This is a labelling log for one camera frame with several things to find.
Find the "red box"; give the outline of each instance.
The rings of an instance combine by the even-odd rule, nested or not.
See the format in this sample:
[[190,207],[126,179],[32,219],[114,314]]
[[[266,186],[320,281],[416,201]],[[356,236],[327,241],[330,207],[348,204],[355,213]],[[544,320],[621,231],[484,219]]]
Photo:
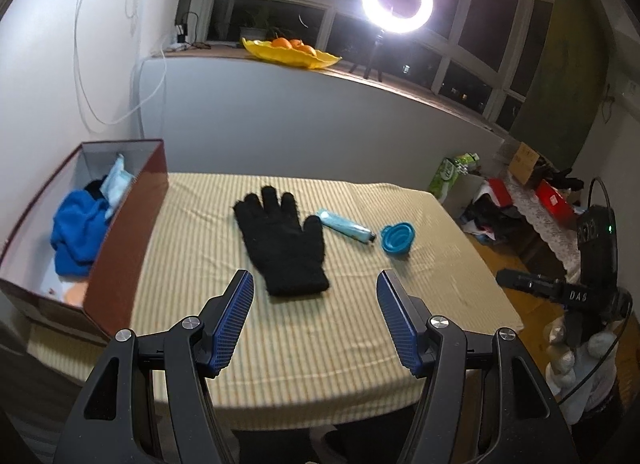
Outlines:
[[574,209],[553,186],[542,181],[536,190],[536,195],[558,224],[566,228],[575,227]]

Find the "lace tablecloth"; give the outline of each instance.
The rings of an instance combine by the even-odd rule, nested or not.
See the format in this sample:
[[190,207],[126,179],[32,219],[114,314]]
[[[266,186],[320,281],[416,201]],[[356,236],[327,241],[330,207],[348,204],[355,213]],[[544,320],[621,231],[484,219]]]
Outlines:
[[559,225],[542,205],[536,192],[524,188],[508,171],[503,174],[502,180],[513,199],[513,205],[562,262],[567,281],[577,282],[580,279],[580,251],[575,231]]

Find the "person's hand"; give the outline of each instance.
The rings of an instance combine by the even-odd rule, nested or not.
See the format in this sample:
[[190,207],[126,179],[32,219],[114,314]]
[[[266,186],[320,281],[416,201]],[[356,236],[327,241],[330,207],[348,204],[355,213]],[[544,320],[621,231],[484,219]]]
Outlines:
[[[545,378],[552,394],[565,397],[593,370],[616,339],[610,327],[591,336],[587,343],[580,345],[575,351],[565,343],[564,317],[559,317],[545,327],[543,333],[549,343],[546,352],[551,359],[546,366]],[[568,424],[578,422],[583,412],[598,406],[611,391],[616,380],[617,349],[614,347],[593,376],[560,406]]]

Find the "metal screw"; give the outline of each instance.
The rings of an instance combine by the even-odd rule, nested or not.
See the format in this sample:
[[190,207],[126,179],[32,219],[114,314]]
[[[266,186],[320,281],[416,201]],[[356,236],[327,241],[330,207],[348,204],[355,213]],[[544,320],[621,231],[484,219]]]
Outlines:
[[185,329],[195,329],[198,325],[200,325],[200,320],[196,316],[190,316],[182,320],[182,326]]
[[444,329],[449,326],[449,320],[444,316],[434,316],[429,321],[436,329]]
[[129,329],[122,329],[116,332],[116,341],[126,341],[131,337],[131,331]]
[[516,339],[516,333],[513,330],[508,329],[507,327],[502,327],[502,329],[498,330],[498,334],[505,341],[512,341]]

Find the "brown box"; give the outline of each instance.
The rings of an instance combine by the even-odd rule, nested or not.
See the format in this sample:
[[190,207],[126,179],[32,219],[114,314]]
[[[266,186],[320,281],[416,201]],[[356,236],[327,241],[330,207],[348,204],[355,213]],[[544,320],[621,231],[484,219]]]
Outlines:
[[540,154],[525,143],[520,143],[509,165],[509,172],[524,186],[529,181],[539,159]]
[[[106,175],[118,154],[134,179],[111,219],[86,280],[84,300],[73,306],[57,288],[66,282],[53,270],[53,216],[70,191]],[[32,321],[105,344],[119,329],[129,327],[146,245],[168,186],[161,139],[82,143],[42,186],[11,231],[0,253],[0,289]]]

